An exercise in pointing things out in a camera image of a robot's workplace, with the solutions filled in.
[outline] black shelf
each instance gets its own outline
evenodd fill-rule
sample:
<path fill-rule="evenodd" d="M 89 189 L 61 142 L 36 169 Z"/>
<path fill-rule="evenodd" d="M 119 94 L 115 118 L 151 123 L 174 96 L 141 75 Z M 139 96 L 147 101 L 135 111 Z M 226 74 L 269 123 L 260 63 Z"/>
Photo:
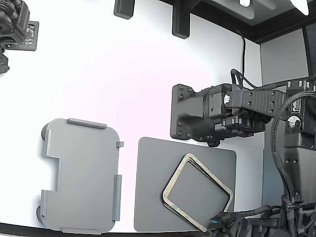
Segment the black shelf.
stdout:
<path fill-rule="evenodd" d="M 190 13 L 262 44 L 316 22 L 316 1 L 309 2 L 310 13 L 304 16 L 292 9 L 255 26 L 209 5 L 202 0 L 160 0 L 173 6 L 172 34 L 186 39 L 190 36 Z M 135 0 L 116 0 L 114 14 L 124 19 L 133 16 Z"/>

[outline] gray wall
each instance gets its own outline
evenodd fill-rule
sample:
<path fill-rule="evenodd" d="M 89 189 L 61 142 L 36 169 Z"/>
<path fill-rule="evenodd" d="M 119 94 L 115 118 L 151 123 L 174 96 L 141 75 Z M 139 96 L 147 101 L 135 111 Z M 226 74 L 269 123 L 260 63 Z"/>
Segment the gray wall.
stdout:
<path fill-rule="evenodd" d="M 291 32 L 282 37 L 263 43 L 260 47 L 262 84 L 269 84 L 286 79 L 295 79 L 308 76 L 306 51 L 302 30 Z M 263 163 L 263 205 L 280 203 L 283 194 L 282 180 L 274 165 L 271 153 L 270 122 L 265 133 L 265 149 Z M 277 145 L 283 156 L 284 122 L 279 125 Z"/>

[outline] black bracket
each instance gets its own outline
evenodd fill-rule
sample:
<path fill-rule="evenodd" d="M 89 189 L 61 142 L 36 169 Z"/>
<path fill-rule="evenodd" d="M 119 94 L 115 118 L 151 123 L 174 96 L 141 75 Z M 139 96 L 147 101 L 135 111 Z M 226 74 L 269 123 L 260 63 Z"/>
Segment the black bracket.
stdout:
<path fill-rule="evenodd" d="M 172 15 L 172 34 L 182 39 L 190 36 L 190 13 L 201 0 L 175 0 Z"/>
<path fill-rule="evenodd" d="M 135 0 L 115 0 L 114 15 L 129 20 L 134 14 Z"/>
<path fill-rule="evenodd" d="M 172 34 L 182 39 L 190 36 L 190 13 L 201 0 L 175 0 L 172 14 Z M 114 15 L 130 19 L 134 14 L 135 0 L 115 0 Z"/>

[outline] gray mat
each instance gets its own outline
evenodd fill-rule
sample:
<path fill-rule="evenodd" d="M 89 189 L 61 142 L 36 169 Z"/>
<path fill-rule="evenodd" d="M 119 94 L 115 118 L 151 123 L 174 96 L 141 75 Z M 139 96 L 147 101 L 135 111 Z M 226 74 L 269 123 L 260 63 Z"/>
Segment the gray mat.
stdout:
<path fill-rule="evenodd" d="M 134 227 L 138 232 L 195 231 L 162 204 L 161 194 L 182 158 L 191 153 L 235 193 L 236 154 L 233 151 L 153 138 L 139 141 Z M 187 163 L 169 199 L 199 223 L 222 211 L 228 196 Z M 229 211 L 234 210 L 233 200 Z"/>

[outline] black robotic arm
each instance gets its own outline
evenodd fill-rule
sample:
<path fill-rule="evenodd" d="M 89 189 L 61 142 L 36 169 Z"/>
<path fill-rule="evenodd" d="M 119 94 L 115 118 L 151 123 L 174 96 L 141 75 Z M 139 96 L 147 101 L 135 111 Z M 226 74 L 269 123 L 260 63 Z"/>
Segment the black robotic arm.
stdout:
<path fill-rule="evenodd" d="M 232 70 L 231 75 L 232 84 L 212 86 L 201 92 L 181 84 L 174 86 L 170 135 L 217 147 L 224 139 L 250 137 L 265 131 L 266 124 L 274 118 L 271 148 L 284 195 L 282 206 L 221 212 L 210 219 L 209 230 L 219 237 L 314 236 L 316 77 L 256 87 L 237 70 Z M 245 88 L 244 81 L 253 89 Z M 280 86 L 286 86 L 286 93 L 275 90 Z M 278 154 L 276 143 L 280 120 L 286 121 L 284 158 Z M 259 213 L 260 219 L 245 219 Z"/>

